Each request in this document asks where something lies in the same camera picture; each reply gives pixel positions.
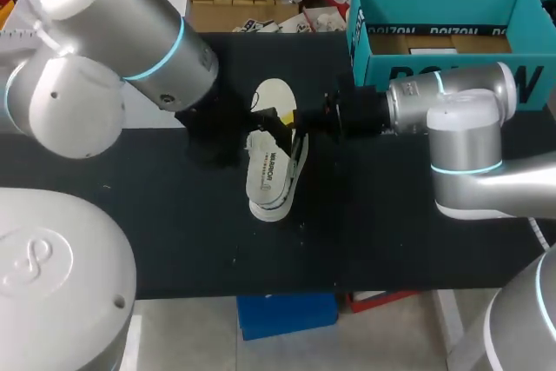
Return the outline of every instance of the slipper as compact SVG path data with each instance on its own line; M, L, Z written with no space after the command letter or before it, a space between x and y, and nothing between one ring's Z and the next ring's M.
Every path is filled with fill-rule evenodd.
M288 117L297 109L289 86L280 79L261 83L253 97L252 110L275 108ZM288 215L295 187L308 155L308 136L292 135L290 158L268 132L251 132L247 140L249 166L246 192L251 213L261 221L277 222Z

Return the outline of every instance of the tiled floor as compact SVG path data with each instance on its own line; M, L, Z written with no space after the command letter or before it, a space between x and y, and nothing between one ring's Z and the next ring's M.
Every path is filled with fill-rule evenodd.
M469 321L490 294L458 296ZM444 371L445 357L428 293L344 313L332 327L249 342L237 326L235 298L220 297L139 301L122 371Z

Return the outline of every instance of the box label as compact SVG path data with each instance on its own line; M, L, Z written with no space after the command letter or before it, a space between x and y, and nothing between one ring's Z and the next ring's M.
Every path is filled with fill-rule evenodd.
M453 65L448 68L457 69L458 67L457 65ZM520 103L527 103L529 101L544 69L545 67L543 65L539 65L534 67L532 72L531 68L529 68L528 72L526 65L519 65L517 67L517 70L513 73L513 79L515 80L515 85L518 90ZM393 80L395 78L410 77L417 74L432 73L442 70L447 70L446 66L429 65L425 68L415 70L407 66L392 67L388 79Z
M372 34L409 34L409 35L505 35L504 25L437 25L437 24L404 24L389 23L388 25L367 23L367 33Z

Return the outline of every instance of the black tabletop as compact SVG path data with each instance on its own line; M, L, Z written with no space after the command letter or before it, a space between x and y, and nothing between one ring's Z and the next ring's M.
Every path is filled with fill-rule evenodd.
M345 34L208 34L245 97L279 77L298 107L321 102L350 71ZM550 113L504 128L504 157L556 148ZM335 143L313 137L289 217L256 220L239 167L206 170L184 155L184 129L126 129L104 154L71 161L29 138L0 136L0 187L82 197L111 215L134 250L138 298L308 291L486 288L542 249L526 219L462 222L435 205L425 136ZM556 226L542 222L556 241Z

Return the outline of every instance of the metal cylinder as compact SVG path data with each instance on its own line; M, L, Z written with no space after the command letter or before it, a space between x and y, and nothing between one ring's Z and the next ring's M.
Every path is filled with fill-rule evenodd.
M472 174L500 164L500 116L494 94L473 89L450 96L427 113L434 170Z
M103 63L161 109L179 111L210 91L214 52L167 0L41 0L57 41Z
M496 369L556 368L556 252L542 255L495 297L485 326Z
M10 75L5 88L6 110L17 129L33 137L29 107L46 63L56 52L42 45L28 61L21 63Z
M392 129L398 133L424 130L430 108L468 89L491 90L499 104L500 120L504 122L513 116L517 90L512 72L504 63L494 63L390 81L387 99Z
M3 369L120 369L136 263L118 225L71 195L0 188Z
M437 169L473 171L498 164L502 159L500 126L461 131L428 131L431 163Z

